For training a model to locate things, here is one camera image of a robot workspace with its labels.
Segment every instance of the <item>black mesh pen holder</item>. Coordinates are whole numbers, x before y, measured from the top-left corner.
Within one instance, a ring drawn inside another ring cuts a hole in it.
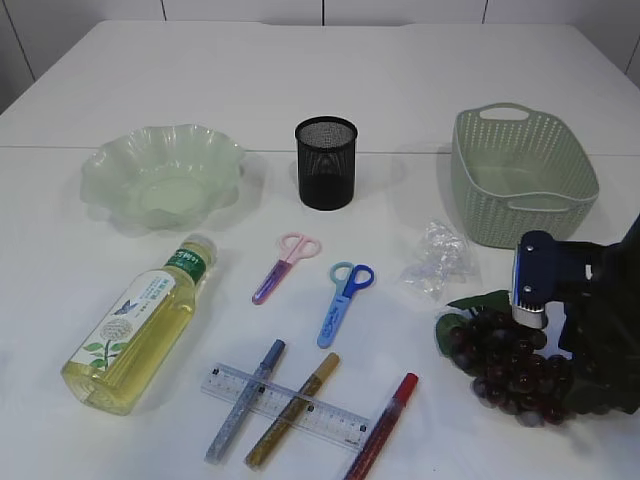
[[[337,210],[353,199],[358,129],[338,117],[316,117],[296,128],[300,200]]]

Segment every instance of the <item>white wall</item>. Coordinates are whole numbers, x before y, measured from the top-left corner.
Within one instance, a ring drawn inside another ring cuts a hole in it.
[[[5,0],[36,77],[102,20],[162,20],[160,0]]]
[[[636,50],[636,54],[633,56],[629,66],[629,78],[640,87],[640,52],[638,50]]]
[[[322,0],[164,0],[167,20],[321,25]]]
[[[485,4],[486,0],[325,0],[325,24],[481,23]]]
[[[106,19],[161,20],[166,13],[169,20],[303,25],[323,21],[323,0],[3,1],[36,77]],[[568,23],[623,71],[640,37],[640,0],[324,0],[324,6],[327,25]],[[1,111],[2,95],[15,98],[28,86],[29,72],[5,12],[2,8],[0,12]],[[640,86],[640,58],[631,65],[630,74]]]
[[[0,2],[0,113],[32,83],[20,44]]]
[[[486,22],[575,25],[625,70],[640,36],[640,1],[489,0]]]

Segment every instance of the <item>scissors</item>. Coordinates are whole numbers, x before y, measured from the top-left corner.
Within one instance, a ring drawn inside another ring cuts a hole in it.
[[[278,239],[278,247],[280,248],[280,258],[251,299],[255,305],[262,305],[267,301],[267,298],[280,285],[289,270],[298,263],[298,260],[315,257],[322,250],[322,244],[319,240],[296,232],[282,235]]]
[[[336,276],[338,270],[347,269],[348,272],[343,279]],[[367,272],[369,278],[364,282],[357,283],[356,278],[358,273]],[[336,263],[331,270],[329,270],[329,278],[336,284],[336,293],[333,296],[329,311],[322,324],[322,330],[318,335],[318,346],[320,348],[328,348],[333,339],[336,338],[340,324],[344,319],[344,315],[347,313],[347,308],[353,299],[353,296],[358,290],[371,286],[375,275],[373,270],[367,265],[353,265],[349,262]]]

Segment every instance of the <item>pink scissors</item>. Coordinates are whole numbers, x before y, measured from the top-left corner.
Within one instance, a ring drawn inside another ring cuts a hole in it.
[[[286,233],[278,239],[280,258],[273,266],[267,278],[254,293],[251,301],[255,305],[262,305],[276,289],[289,270],[303,258],[315,257],[322,250],[322,244],[315,238],[301,233]]]

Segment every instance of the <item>crumpled plastic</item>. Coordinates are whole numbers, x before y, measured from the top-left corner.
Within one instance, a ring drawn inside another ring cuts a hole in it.
[[[435,301],[442,296],[447,282],[465,282],[475,273],[466,240],[439,220],[429,222],[414,257],[416,263],[404,269],[400,281]]]

